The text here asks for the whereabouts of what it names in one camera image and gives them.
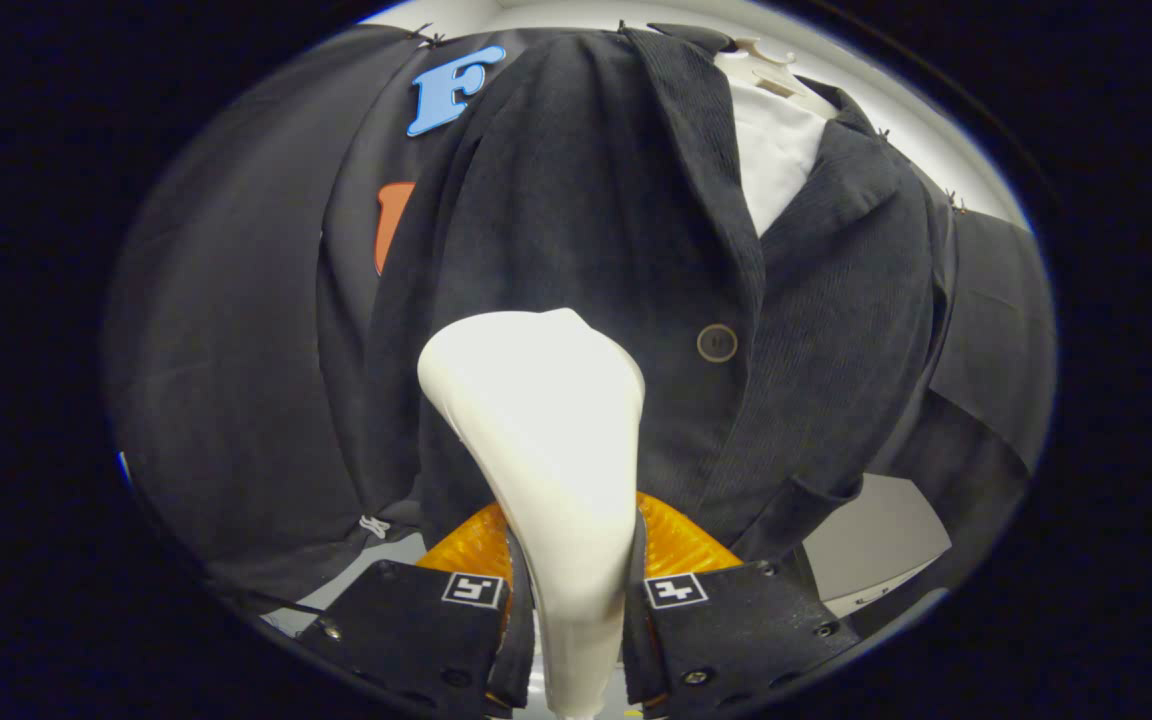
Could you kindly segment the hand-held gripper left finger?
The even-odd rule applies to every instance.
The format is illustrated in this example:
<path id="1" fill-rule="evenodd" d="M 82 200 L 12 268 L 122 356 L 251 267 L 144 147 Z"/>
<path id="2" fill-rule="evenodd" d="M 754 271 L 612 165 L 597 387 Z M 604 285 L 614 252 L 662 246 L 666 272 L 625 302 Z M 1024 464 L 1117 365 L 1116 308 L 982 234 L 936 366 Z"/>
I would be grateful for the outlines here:
<path id="1" fill-rule="evenodd" d="M 298 642 L 439 719 L 508 719 L 529 702 L 535 611 L 524 552 L 492 503 L 412 564 L 369 564 Z"/>

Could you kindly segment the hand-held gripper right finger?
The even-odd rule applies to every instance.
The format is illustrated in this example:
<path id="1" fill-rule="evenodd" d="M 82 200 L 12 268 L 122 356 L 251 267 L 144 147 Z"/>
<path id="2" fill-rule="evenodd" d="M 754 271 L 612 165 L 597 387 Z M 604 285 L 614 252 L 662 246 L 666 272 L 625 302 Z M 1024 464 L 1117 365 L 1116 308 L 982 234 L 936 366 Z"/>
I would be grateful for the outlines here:
<path id="1" fill-rule="evenodd" d="M 622 662 L 645 714 L 742 714 L 861 644 L 791 562 L 741 560 L 659 498 L 635 502 Z"/>

